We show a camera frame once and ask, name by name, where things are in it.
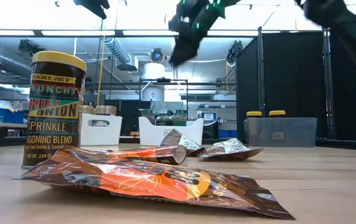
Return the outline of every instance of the black curtain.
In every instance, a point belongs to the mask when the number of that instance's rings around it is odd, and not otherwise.
[[[265,110],[317,118],[327,137],[322,32],[263,34]]]
[[[330,53],[335,133],[338,140],[356,141],[356,64],[334,34]]]
[[[236,65],[236,98],[238,138],[245,138],[243,121],[247,111],[260,111],[258,102],[258,38],[239,54]]]

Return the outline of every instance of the table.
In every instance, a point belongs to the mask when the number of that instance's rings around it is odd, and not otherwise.
[[[137,147],[120,145],[121,149]],[[187,158],[183,163],[252,176],[272,191],[297,221],[241,210],[56,190],[33,181],[11,180],[22,172],[22,153],[23,146],[0,147],[0,223],[356,223],[353,150],[266,148],[245,162],[198,162],[197,158]]]

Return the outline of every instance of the wooden tabletop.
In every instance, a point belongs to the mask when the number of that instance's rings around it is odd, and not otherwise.
[[[136,147],[120,145],[122,149]],[[22,153],[22,146],[0,147],[0,224],[356,223],[356,151],[348,149],[267,148],[245,162],[199,162],[197,158],[184,162],[184,166],[252,176],[297,221],[241,210],[56,190],[33,181],[12,180],[22,172]]]

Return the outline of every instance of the silver duct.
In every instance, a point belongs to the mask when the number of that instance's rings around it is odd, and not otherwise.
[[[127,51],[125,51],[123,45],[117,38],[107,38],[105,46],[115,55],[120,63],[128,63],[130,61]]]
[[[11,55],[0,48],[0,68],[23,77],[30,77],[31,67],[26,60],[16,55]]]

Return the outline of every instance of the clear plastic storage bin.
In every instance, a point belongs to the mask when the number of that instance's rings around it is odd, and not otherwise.
[[[315,146],[316,118],[247,118],[243,124],[250,146]]]

